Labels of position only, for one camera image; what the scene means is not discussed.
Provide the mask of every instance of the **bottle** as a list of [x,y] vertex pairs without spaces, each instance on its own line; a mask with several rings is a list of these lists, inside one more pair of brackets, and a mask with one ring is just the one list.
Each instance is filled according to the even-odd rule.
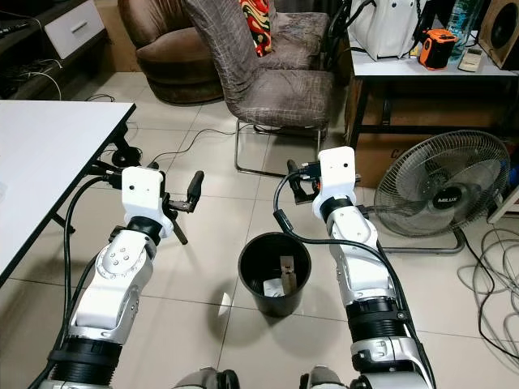
[[483,3],[484,0],[456,0],[454,3],[447,29],[457,36],[457,42],[454,45],[450,60],[456,60],[463,54]]

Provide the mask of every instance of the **chair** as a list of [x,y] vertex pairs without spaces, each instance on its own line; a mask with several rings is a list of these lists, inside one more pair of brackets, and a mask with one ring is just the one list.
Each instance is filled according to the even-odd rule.
[[[276,0],[281,6],[285,2]],[[277,12],[269,1],[272,52],[259,60],[268,69],[319,69],[329,17],[321,12]]]
[[292,127],[320,140],[328,129],[332,75],[323,71],[273,70],[260,67],[247,22],[236,0],[183,0],[193,24],[211,50],[224,98],[236,121],[234,164],[244,173],[282,177],[244,169],[238,163],[241,122]]
[[157,98],[194,104],[222,97],[209,48],[180,0],[118,0],[118,8]]

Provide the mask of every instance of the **drawer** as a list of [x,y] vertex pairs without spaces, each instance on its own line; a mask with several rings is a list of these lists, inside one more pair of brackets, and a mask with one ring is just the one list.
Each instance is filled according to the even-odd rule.
[[88,0],[45,26],[45,32],[61,59],[103,31],[105,26],[93,0]]

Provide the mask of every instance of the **fan grille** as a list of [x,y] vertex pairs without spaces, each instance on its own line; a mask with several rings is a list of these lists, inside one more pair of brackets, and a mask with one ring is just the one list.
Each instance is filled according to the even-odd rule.
[[[375,211],[390,230],[409,237],[440,235],[480,217],[503,193],[510,160],[493,135],[459,130],[437,135],[412,147],[385,174],[375,193]],[[464,203],[437,210],[439,191],[455,186]]]

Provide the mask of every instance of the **drawer handle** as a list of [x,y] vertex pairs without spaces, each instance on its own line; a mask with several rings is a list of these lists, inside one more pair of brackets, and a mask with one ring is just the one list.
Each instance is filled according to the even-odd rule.
[[88,24],[88,22],[86,20],[84,20],[83,22],[77,23],[73,28],[71,28],[71,32],[72,33],[78,32],[78,30],[80,30],[81,28],[83,28],[87,24]]

